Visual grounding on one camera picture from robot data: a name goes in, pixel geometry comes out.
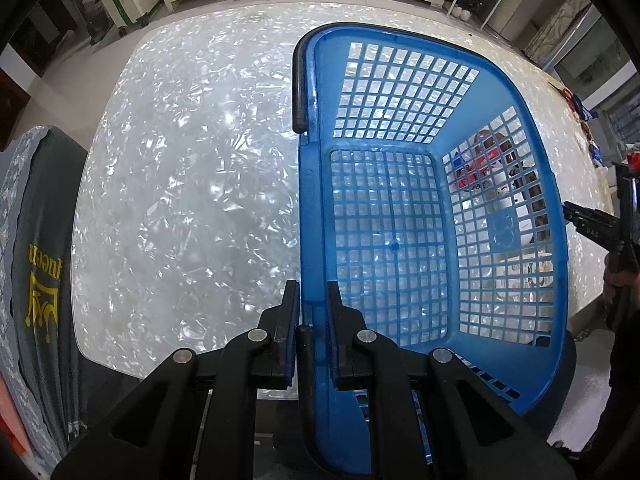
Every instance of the table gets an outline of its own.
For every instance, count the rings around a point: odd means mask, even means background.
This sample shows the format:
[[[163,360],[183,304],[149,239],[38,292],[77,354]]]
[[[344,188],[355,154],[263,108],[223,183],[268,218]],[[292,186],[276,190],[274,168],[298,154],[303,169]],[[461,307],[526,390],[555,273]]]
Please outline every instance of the table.
[[[606,183],[548,76],[468,30],[391,10],[260,4],[158,28],[113,90],[74,227],[81,351],[145,377],[173,350],[252,328],[298,278],[297,136],[290,62],[307,31],[367,22],[428,34],[499,66],[529,104],[562,200],[610,210]],[[568,227],[570,314],[600,292],[604,251]]]

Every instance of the blue object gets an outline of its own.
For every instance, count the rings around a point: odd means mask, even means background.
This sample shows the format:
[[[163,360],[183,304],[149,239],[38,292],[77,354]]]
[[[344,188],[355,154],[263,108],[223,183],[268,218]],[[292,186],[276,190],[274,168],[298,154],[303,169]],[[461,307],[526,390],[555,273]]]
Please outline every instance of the blue object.
[[[604,160],[602,158],[602,152],[600,151],[600,147],[595,143],[591,142],[589,144],[589,152],[591,153],[591,158],[598,162],[601,166],[604,166]]]
[[[578,117],[583,121],[591,121],[592,119],[597,119],[599,117],[596,110],[587,110],[576,94],[571,95],[571,101],[574,104],[575,111],[578,113]]]
[[[370,473],[366,394],[332,381],[328,280],[368,328],[415,351],[451,349],[515,411],[529,409],[562,351],[567,249],[556,182],[516,87],[463,48],[347,23],[301,40],[296,77],[320,455]]]

